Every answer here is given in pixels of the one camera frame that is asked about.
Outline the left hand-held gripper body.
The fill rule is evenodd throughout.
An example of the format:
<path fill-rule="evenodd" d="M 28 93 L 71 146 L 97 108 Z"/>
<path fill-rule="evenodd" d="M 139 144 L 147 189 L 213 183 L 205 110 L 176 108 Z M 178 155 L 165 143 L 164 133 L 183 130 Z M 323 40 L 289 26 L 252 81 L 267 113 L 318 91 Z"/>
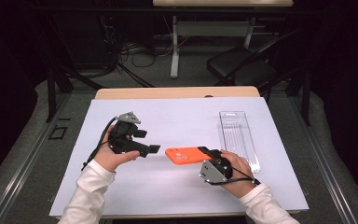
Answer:
<path fill-rule="evenodd" d="M 116 124 L 108 135 L 110 149 L 116 154 L 137 150 L 138 147 L 132 136 L 138 130 L 137 124 L 140 123 L 141 121 L 132 112 L 116 116 Z"/>

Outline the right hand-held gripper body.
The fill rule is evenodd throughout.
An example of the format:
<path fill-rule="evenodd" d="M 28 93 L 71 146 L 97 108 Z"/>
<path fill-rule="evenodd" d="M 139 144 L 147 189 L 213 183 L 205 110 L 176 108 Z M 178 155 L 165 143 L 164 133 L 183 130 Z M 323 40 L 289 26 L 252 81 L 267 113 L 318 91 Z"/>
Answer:
<path fill-rule="evenodd" d="M 225 184 L 232 177 L 232 168 L 227 159 L 204 160 L 199 177 L 211 185 Z"/>

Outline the orange phone case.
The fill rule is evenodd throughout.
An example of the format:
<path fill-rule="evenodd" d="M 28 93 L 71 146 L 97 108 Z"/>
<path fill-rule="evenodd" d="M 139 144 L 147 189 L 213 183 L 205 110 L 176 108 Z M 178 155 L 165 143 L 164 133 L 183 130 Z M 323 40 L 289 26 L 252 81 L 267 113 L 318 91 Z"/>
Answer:
<path fill-rule="evenodd" d="M 165 150 L 165 155 L 176 165 L 203 162 L 211 159 L 210 156 L 197 147 L 171 147 Z"/>

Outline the clear plastic tray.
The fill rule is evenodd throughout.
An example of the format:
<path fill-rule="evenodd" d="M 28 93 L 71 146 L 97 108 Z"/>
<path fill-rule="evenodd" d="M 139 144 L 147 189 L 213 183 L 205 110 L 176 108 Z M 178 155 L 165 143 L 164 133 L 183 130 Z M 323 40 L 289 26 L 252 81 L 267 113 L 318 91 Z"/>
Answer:
<path fill-rule="evenodd" d="M 218 132 L 222 149 L 245 158 L 254 174 L 261 171 L 244 111 L 220 111 Z"/>

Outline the person's left hand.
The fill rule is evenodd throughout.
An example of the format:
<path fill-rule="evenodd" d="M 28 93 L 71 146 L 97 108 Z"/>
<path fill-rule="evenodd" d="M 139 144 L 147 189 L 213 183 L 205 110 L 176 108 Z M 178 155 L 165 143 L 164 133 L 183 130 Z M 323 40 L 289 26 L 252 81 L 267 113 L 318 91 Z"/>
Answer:
<path fill-rule="evenodd" d="M 94 157 L 94 160 L 110 173 L 113 173 L 120 164 L 128 161 L 134 161 L 140 156 L 140 153 L 137 150 L 124 154 L 116 154 L 111 150 L 107 141 L 109 133 L 113 130 L 113 128 L 113 125 L 108 128 L 107 133 L 103 137 L 103 143 L 99 146 L 98 152 Z"/>

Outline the person's right hand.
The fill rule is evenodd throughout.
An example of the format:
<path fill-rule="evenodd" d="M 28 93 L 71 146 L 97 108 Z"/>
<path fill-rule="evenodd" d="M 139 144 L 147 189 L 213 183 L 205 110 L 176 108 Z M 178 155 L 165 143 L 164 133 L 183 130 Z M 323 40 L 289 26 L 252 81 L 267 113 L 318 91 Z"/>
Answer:
<path fill-rule="evenodd" d="M 226 150 L 221 151 L 221 156 L 226 158 L 233 168 L 232 178 L 234 182 L 224 184 L 224 189 L 235 197 L 241 198 L 255 188 L 255 184 L 251 181 L 253 173 L 245 158 Z"/>

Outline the black metal stand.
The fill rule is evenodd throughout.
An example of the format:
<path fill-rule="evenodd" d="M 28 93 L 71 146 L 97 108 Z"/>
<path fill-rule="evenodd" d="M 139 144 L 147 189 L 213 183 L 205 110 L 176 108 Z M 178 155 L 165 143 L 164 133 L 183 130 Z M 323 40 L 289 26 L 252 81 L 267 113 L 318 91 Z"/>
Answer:
<path fill-rule="evenodd" d="M 310 126 L 310 77 L 311 73 L 308 70 L 296 71 L 285 91 L 288 96 L 297 96 L 299 91 L 302 91 L 301 118 L 308 126 Z"/>
<path fill-rule="evenodd" d="M 48 70 L 48 117 L 47 122 L 51 122 L 57 114 L 57 99 L 56 99 L 56 87 L 63 93 L 71 93 L 74 90 L 74 86 L 71 84 L 69 78 L 73 77 L 94 90 L 100 90 L 102 85 L 97 84 L 88 77 L 81 75 L 76 71 L 75 67 L 67 60 L 67 50 L 64 46 L 59 46 L 61 41 L 58 35 L 43 35 L 45 38 L 44 43 L 45 53 L 48 58 L 49 70 Z"/>

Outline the black folding chair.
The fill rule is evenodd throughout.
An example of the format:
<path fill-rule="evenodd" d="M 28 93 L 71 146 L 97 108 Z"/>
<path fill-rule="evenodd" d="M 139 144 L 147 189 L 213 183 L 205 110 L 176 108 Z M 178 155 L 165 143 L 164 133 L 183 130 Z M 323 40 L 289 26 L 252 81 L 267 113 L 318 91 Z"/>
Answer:
<path fill-rule="evenodd" d="M 218 78 L 216 86 L 253 86 L 270 95 L 274 85 L 299 70 L 295 67 L 284 71 L 274 63 L 278 53 L 292 47 L 302 33 L 302 29 L 296 29 L 254 51 L 245 47 L 229 49 L 210 58 L 207 70 Z"/>

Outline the white-legged desk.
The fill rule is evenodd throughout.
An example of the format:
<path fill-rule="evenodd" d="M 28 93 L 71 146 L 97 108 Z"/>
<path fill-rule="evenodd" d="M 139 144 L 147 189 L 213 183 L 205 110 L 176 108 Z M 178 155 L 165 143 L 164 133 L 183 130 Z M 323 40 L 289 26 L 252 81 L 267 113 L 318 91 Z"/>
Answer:
<path fill-rule="evenodd" d="M 293 0 L 153 0 L 154 7 L 168 9 L 185 9 L 186 7 L 206 7 L 207 9 L 281 8 L 291 7 Z M 248 21 L 195 20 L 183 21 L 172 17 L 172 66 L 171 78 L 178 77 L 179 44 L 178 36 L 243 36 L 244 46 L 248 47 L 255 27 L 255 17 Z"/>

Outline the black metal crossbar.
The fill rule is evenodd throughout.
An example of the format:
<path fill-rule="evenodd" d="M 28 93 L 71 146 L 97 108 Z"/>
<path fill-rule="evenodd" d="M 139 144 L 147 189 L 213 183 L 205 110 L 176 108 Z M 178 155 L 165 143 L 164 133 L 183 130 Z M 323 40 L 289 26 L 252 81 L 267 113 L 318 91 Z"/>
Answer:
<path fill-rule="evenodd" d="M 256 16 L 256 17 L 281 17 L 281 16 L 321 16 L 326 10 L 297 10 L 277 7 L 140 7 L 140 8 L 68 8 L 68 7 L 26 7 L 33 13 L 84 13 L 84 14 L 153 14 L 153 15 L 231 15 L 231 16 Z"/>

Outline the aluminium floor rail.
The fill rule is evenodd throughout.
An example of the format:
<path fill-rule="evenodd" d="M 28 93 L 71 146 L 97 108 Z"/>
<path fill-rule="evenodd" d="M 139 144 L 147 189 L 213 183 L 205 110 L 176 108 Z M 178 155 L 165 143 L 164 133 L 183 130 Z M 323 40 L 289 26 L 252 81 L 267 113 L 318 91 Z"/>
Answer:
<path fill-rule="evenodd" d="M 343 191 L 340 185 L 337 182 L 336 177 L 333 174 L 333 171 L 330 165 L 327 162 L 327 159 L 324 155 L 323 149 L 314 134 L 312 128 L 303 120 L 301 112 L 301 104 L 296 97 L 288 98 L 293 110 L 296 114 L 296 119 L 305 134 L 306 138 L 310 142 L 310 151 L 312 156 L 318 166 L 318 169 L 321 173 L 322 179 L 326 185 L 326 188 L 332 198 L 332 201 L 337 209 L 337 212 L 342 220 L 343 224 L 358 224 L 346 197 L 343 194 Z"/>
<path fill-rule="evenodd" d="M 0 167 L 0 224 L 56 224 L 49 215 L 62 182 L 78 131 L 68 106 L 59 98 L 58 112 L 45 121 L 42 102 Z"/>

